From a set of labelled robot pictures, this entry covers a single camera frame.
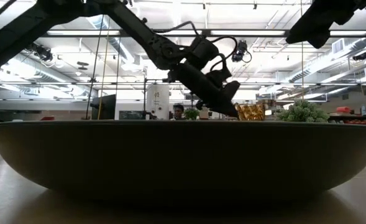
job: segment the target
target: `green plant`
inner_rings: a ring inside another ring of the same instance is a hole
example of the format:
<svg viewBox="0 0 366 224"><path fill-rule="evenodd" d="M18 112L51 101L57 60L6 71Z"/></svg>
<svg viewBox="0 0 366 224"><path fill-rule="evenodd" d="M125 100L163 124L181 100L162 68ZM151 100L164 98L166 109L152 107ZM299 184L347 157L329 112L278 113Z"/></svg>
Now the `green plant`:
<svg viewBox="0 0 366 224"><path fill-rule="evenodd" d="M194 108L188 108L184 111L184 116L186 119L195 120L199 116L199 111Z"/></svg>
<svg viewBox="0 0 366 224"><path fill-rule="evenodd" d="M282 121L326 123L329 115L317 108L315 103L306 100L297 100L288 110L277 113L277 119Z"/></svg>

